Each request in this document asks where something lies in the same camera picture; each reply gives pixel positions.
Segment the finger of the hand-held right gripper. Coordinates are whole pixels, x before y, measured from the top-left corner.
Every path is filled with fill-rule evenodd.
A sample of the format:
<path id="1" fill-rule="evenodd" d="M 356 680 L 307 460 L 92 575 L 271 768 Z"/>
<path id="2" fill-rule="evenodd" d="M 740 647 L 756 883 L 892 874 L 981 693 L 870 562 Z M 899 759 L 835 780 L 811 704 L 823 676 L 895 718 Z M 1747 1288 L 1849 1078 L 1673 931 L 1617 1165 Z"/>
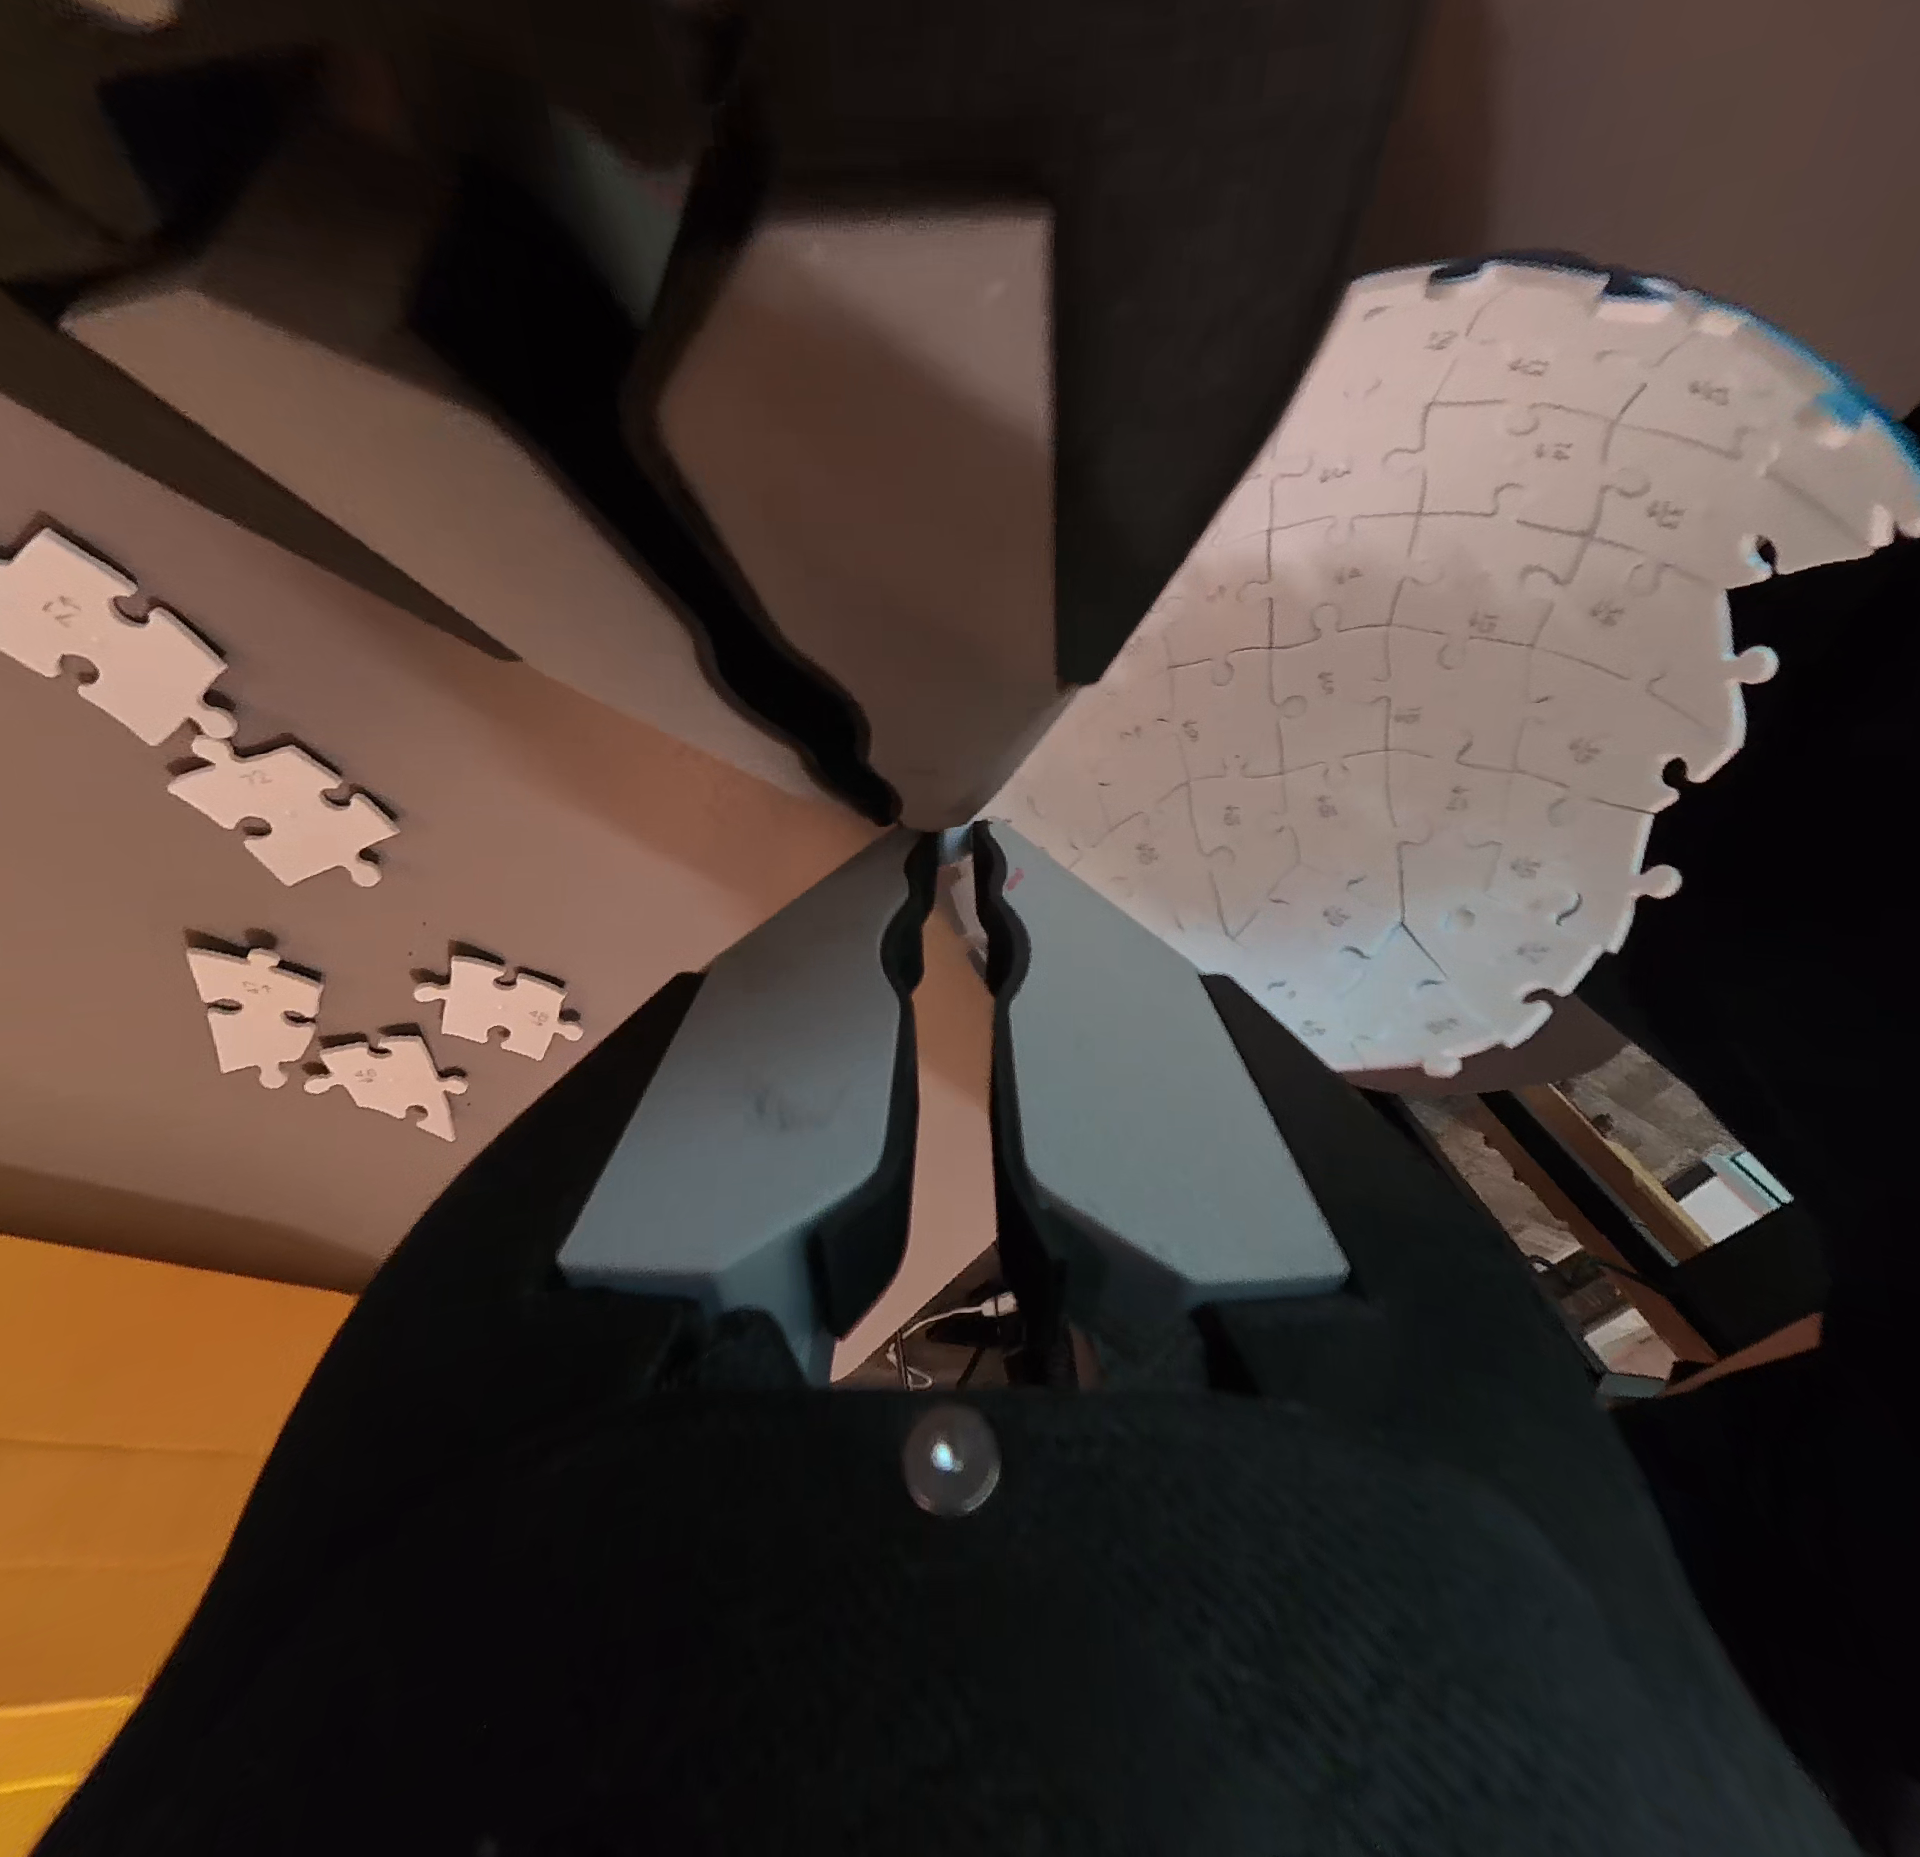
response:
<path id="1" fill-rule="evenodd" d="M 628 445 L 909 825 L 977 816 L 1069 698 L 1050 211 L 687 211 Z"/>
<path id="2" fill-rule="evenodd" d="M 722 700 L 693 634 L 445 366 L 405 333 L 406 268 L 204 252 L 87 289 L 62 333 L 235 446 L 532 671 L 520 709 L 598 787 L 717 769 L 859 825 L 792 747 Z"/>

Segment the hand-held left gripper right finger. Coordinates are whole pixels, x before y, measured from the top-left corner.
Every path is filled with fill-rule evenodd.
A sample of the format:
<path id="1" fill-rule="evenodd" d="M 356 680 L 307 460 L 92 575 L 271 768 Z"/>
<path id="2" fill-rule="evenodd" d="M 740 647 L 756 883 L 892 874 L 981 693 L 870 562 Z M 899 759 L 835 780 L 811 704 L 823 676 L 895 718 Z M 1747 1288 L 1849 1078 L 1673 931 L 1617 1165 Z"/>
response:
<path id="1" fill-rule="evenodd" d="M 972 895 L 1010 1376 L 1079 1384 L 1083 1337 L 1156 1381 L 1201 1311 L 1342 1293 L 1350 1258 L 1196 967 L 1008 824 L 972 825 Z"/>

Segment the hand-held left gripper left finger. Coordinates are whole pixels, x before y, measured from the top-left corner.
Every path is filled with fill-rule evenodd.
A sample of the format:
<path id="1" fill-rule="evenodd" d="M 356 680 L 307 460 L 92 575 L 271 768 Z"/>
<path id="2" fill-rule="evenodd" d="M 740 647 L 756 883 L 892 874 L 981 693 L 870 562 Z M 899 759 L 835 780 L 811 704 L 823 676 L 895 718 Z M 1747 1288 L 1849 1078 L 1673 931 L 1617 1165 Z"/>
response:
<path id="1" fill-rule="evenodd" d="M 773 1316 L 802 1376 L 892 1285 L 916 1156 L 919 836 L 722 952 L 560 1249 L 575 1288 Z"/>

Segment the puzzle pieces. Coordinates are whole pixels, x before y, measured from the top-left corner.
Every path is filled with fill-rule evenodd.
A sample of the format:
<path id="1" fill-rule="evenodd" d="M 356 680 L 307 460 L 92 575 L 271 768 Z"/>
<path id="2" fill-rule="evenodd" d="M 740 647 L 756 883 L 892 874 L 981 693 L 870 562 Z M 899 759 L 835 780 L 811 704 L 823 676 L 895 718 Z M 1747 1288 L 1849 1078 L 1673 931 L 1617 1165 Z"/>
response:
<path id="1" fill-rule="evenodd" d="M 3 564 L 3 651 L 28 672 L 76 679 L 94 707 L 148 750 L 188 737 L 191 765 L 167 796 L 237 836 L 276 883 L 330 874 L 356 888 L 382 881 L 382 849 L 396 820 L 351 789 L 299 741 L 241 750 L 238 718 L 219 700 L 223 653 L 160 603 L 141 603 L 132 576 L 50 525 Z M 299 1081 L 340 1090 L 353 1108 L 387 1114 L 445 1142 L 468 1078 L 438 1062 L 423 1032 L 359 1033 L 317 1045 L 325 980 L 276 951 L 186 952 L 216 1067 L 264 1090 Z"/>

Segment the partly built puzzle ball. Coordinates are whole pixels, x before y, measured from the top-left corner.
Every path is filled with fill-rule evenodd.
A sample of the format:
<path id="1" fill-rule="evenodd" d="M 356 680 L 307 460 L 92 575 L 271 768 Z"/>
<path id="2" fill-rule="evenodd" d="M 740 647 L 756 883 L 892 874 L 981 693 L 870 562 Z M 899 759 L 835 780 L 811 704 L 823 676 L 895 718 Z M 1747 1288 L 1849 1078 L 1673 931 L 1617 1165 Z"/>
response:
<path id="1" fill-rule="evenodd" d="M 1106 676 L 984 808 L 1350 1075 L 1530 1042 L 1728 765 L 1730 596 L 1916 536 L 1916 441 L 1677 281 L 1417 265 L 1344 294 Z"/>

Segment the person's dark clothed torso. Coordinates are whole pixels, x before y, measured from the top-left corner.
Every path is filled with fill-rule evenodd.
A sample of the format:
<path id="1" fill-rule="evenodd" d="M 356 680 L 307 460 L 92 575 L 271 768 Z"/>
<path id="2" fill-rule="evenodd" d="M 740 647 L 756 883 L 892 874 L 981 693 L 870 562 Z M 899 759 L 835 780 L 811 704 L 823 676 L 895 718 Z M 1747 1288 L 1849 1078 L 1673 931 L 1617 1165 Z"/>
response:
<path id="1" fill-rule="evenodd" d="M 1734 591 L 1780 672 L 1657 818 L 1685 881 L 1582 1000 L 1789 1186 L 1828 1271 L 1817 1348 L 1620 1431 L 1697 1600 L 1866 1852 L 1918 1812 L 1918 559 Z"/>

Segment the yellow plastic bin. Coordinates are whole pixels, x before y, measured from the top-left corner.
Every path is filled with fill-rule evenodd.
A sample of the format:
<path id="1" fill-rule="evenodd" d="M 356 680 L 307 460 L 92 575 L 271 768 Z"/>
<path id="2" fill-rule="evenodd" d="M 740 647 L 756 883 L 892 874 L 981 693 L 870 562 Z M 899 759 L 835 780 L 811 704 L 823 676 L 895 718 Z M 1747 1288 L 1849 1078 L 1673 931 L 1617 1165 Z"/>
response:
<path id="1" fill-rule="evenodd" d="M 3 1240 L 3 1852 L 158 1677 L 351 1305 Z"/>

